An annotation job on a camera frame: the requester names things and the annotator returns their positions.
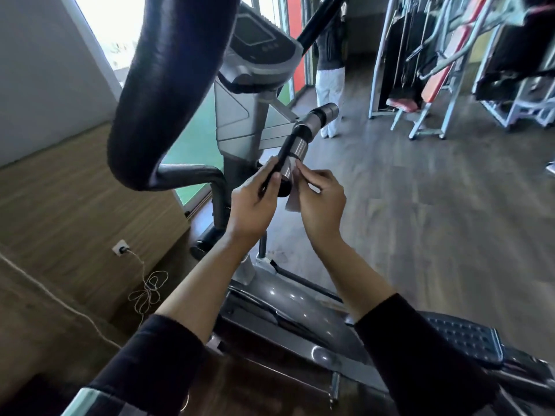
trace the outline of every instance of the display screen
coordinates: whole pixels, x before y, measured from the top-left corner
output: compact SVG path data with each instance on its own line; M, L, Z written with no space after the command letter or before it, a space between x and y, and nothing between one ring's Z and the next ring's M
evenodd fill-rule
M234 34L245 45L262 44L275 39L248 14L240 14L237 17Z

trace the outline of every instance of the electrical outlet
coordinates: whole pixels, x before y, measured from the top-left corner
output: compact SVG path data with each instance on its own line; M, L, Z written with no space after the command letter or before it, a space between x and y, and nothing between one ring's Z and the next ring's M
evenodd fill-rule
M125 241L122 239L122 240L119 241L116 245L114 245L114 246L112 247L112 251L114 251L114 253L119 257L119 256L121 256L120 250L121 250L122 247L124 247L124 248L126 248L126 249L128 249L128 250L130 249L130 248L129 248L129 245L127 244L127 242L125 242Z

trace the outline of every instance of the elliptical machine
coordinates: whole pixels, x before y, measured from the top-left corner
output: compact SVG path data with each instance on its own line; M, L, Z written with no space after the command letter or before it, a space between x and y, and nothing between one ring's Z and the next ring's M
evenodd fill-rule
M146 0L142 33L108 141L108 164L123 185L138 191L211 184L214 223L191 249L194 257L202 258L225 232L231 191L256 172L262 150L281 147L276 170L282 174L280 196L287 196L290 159L303 160L320 128L337 118L334 104L297 118L276 96L343 1L325 0L295 40L239 0ZM215 78L223 172L161 164ZM314 292L341 303L333 292L269 259L263 237L256 260L246 256L234 274L221 319L328 370L332 402L341 376L387 394L352 323L316 300ZM511 394L528 398L531 393L555 406L547 362L504 346L495 329L423 314ZM216 335L210 343L219 349ZM518 411L504 391L500 401Z

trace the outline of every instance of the person's left hand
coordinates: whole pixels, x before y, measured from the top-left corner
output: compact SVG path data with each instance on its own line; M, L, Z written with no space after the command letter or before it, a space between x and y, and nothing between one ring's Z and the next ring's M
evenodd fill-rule
M260 198L260 187L272 172L277 157L272 157L256 174L232 192L232 210L226 234L250 250L264 234L278 205L281 174L274 172L268 187Z

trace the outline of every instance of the wooden wall panel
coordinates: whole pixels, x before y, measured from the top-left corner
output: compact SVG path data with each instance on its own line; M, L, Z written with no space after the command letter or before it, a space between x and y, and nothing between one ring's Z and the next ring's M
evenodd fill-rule
M134 192L106 164L109 124L0 168L0 252L106 322L189 228L172 192ZM87 382L115 352L90 324L0 261L0 402L37 372Z

